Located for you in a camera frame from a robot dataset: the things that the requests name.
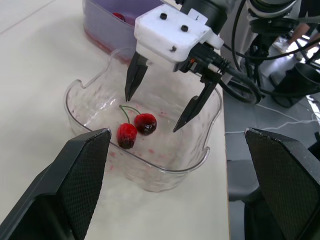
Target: black cable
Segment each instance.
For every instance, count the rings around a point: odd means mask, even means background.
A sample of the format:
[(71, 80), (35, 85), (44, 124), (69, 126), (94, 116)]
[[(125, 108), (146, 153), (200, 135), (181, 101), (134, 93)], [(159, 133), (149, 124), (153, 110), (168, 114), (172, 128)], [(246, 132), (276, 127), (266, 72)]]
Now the black cable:
[[(317, 90), (313, 90), (313, 91), (309, 91), (309, 92), (296, 92), (296, 93), (280, 93), (280, 92), (271, 92), (268, 90), (265, 90), (261, 87), (257, 87), (248, 77), (247, 75), (245, 75), (244, 73), (242, 73), (242, 70), (237, 62), (237, 57), (236, 57), (236, 51), (235, 51), (235, 40), (236, 40), (236, 30), (237, 30), (237, 26), (238, 26), (238, 22), (239, 22), (239, 18), (240, 18), (240, 14), (244, 8), (244, 5), (246, 3), (246, 0), (241, 0), (241, 3), (239, 5), (239, 8), (236, 12), (235, 15), (235, 19), (234, 19), (234, 23), (233, 23), (233, 28), (232, 28), (232, 35), (231, 35), (231, 48), (228, 47), (226, 44), (224, 44), (224, 47), (231, 50), (232, 53), (232, 58), (234, 61), (234, 64), (236, 66), (236, 68), (238, 69), (235, 70), (233, 67), (229, 66), (227, 68), (227, 73), (229, 73), (230, 75), (236, 77), (236, 79), (240, 80), (240, 82), (244, 83), (245, 86), (247, 86), (249, 88), (249, 90), (252, 92), (253, 96), (254, 96), (254, 100), (253, 99), (248, 99), (243, 97), (242, 95), (238, 94), (236, 91), (234, 91), (231, 87), (228, 87), (226, 84), (224, 84), (222, 81), (219, 83), (221, 85), (221, 87), (232, 97), (234, 97), (235, 99), (243, 102), (243, 103), (249, 103), (249, 104), (257, 104), (260, 102), (261, 100), (261, 92), (264, 94), (268, 94), (270, 96), (274, 96), (274, 97), (286, 97), (286, 98), (300, 98), (300, 97), (304, 97), (306, 95), (310, 95), (310, 94), (315, 94), (318, 93), (320, 91), (320, 89)], [(291, 51), (291, 52), (287, 52), (285, 54), (281, 54), (281, 55), (277, 55), (277, 56), (272, 56), (272, 57), (253, 57), (253, 56), (246, 56), (244, 54), (238, 53), (238, 56), (241, 56), (243, 58), (247, 58), (247, 59), (252, 59), (252, 60), (262, 60), (262, 61), (267, 61), (267, 60), (274, 60), (274, 59), (278, 59), (278, 58), (282, 58), (291, 54), (295, 54), (298, 53), (302, 50), (307, 49), (308, 47), (316, 44), (320, 42), (320, 38), (310, 42), (308, 44), (306, 44), (304, 47), (301, 47), (297, 50)]]
[[(296, 54), (298, 52), (301, 52), (303, 50), (306, 50), (307, 48), (309, 48), (310, 46), (314, 45), (314, 44), (317, 44), (320, 42), (320, 38), (318, 38), (317, 40), (314, 40), (312, 42), (309, 42), (307, 43), (305, 46), (303, 47), (300, 47), (294, 51), (290, 51), (290, 52), (287, 52), (287, 53), (284, 53), (284, 54), (280, 54), (280, 55), (277, 55), (277, 56), (270, 56), (270, 57), (262, 57), (262, 56), (248, 56), (248, 55), (244, 55), (242, 53), (239, 53), (237, 51), (235, 51), (235, 54), (242, 57), (242, 58), (245, 58), (245, 59), (251, 59), (251, 60), (262, 60), (262, 61), (269, 61), (269, 60), (275, 60), (275, 59), (279, 59), (279, 58), (283, 58), (283, 57), (286, 57), (286, 56), (289, 56), (291, 54)], [(229, 51), (232, 51), (232, 48), (229, 47), (227, 44), (223, 44), (223, 46), (228, 49)]]
[(223, 81), (219, 84), (223, 90), (225, 90), (230, 96), (246, 104), (258, 104), (261, 101), (261, 92), (257, 85), (255, 85), (244, 73), (237, 71), (231, 65), (225, 69), (226, 73), (236, 77), (241, 83), (243, 83), (252, 93), (254, 98), (246, 98), (234, 91), (231, 87), (228, 87)]
[(245, 4), (246, 4), (246, 0), (241, 0), (241, 3), (239, 5), (239, 8), (238, 8), (236, 15), (235, 15), (235, 19), (234, 19), (234, 23), (233, 23), (233, 27), (232, 27), (232, 35), (231, 35), (232, 58), (233, 58), (235, 66), (236, 66), (236, 69), (238, 69), (240, 72), (241, 72), (241, 68), (237, 62), (237, 57), (236, 57), (235, 40), (236, 40), (236, 31), (237, 31), (239, 17), (240, 17), (241, 11), (244, 8)]

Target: white table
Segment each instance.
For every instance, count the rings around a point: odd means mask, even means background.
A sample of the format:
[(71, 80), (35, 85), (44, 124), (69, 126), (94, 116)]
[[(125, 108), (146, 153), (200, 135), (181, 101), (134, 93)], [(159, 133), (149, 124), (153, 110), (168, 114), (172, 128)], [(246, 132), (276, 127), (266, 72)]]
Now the white table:
[[(0, 222), (73, 137), (67, 86), (105, 66), (108, 56), (86, 39), (82, 18), (82, 1), (56, 0), (0, 35)], [(224, 133), (222, 112), (209, 159), (171, 191), (106, 176), (86, 240), (229, 239)]]

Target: cherry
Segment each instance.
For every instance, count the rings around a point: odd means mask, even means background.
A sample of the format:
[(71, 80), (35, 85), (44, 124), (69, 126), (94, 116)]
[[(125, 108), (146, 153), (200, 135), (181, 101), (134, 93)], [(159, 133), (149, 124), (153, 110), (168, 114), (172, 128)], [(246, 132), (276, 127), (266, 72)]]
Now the cherry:
[(150, 135), (157, 128), (157, 120), (155, 116), (150, 113), (142, 113), (135, 117), (134, 126), (142, 135)]
[(123, 123), (116, 132), (116, 140), (123, 149), (133, 148), (138, 131), (136, 127), (130, 123)]
[(117, 13), (117, 12), (114, 12), (114, 13), (112, 13), (112, 14), (113, 14), (114, 16), (116, 16), (118, 19), (126, 22), (126, 19), (125, 19), (125, 17), (124, 17), (122, 14)]

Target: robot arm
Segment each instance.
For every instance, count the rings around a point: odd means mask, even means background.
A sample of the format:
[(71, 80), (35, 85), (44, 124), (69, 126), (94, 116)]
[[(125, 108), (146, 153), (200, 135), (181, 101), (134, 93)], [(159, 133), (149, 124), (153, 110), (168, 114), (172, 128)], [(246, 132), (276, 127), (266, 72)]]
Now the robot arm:
[[(224, 73), (241, 79), (251, 89), (255, 99), (242, 98), (243, 102), (258, 103), (261, 93), (257, 86), (214, 51), (224, 43), (218, 34), (236, 0), (175, 1), (182, 5), (180, 11), (163, 4), (135, 21), (137, 45), (127, 72), (126, 100), (130, 101), (134, 95), (148, 69), (147, 61), (151, 61), (167, 71), (191, 71), (201, 75), (200, 81), (204, 83), (201, 94), (186, 106), (174, 132), (197, 116), (218, 83), (232, 96), (237, 95), (223, 86), (221, 77)], [(310, 16), (309, 1), (312, 0), (246, 0), (251, 30), (259, 34), (286, 33), (299, 17)]]

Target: plastic bin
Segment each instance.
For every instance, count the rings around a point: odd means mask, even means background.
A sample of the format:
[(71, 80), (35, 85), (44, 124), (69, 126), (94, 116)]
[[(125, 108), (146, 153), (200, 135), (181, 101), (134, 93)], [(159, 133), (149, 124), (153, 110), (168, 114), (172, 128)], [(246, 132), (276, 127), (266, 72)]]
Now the plastic bin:
[[(87, 85), (83, 86), (80, 80), (74, 81), (66, 90), (65, 110), (76, 135), (110, 128), (108, 160), (125, 178), (142, 189), (162, 192), (176, 187), (206, 161), (210, 151), (207, 142), (212, 125), (221, 112), (222, 100), (214, 91), (200, 114), (173, 133), (189, 100), (199, 94), (204, 85), (188, 77), (189, 73), (166, 72), (151, 65), (131, 101), (126, 102), (125, 84), (130, 62), (126, 57), (132, 57), (134, 52), (135, 48), (115, 50), (107, 69)], [(129, 150), (122, 149), (117, 143), (117, 130), (127, 122), (119, 105), (153, 114), (157, 120), (155, 132), (148, 136), (138, 134)], [(132, 110), (127, 113), (133, 123), (137, 113)]]
[[(83, 0), (84, 30), (107, 52), (135, 47), (136, 18), (161, 4), (160, 0)], [(125, 22), (113, 13), (123, 15)]]

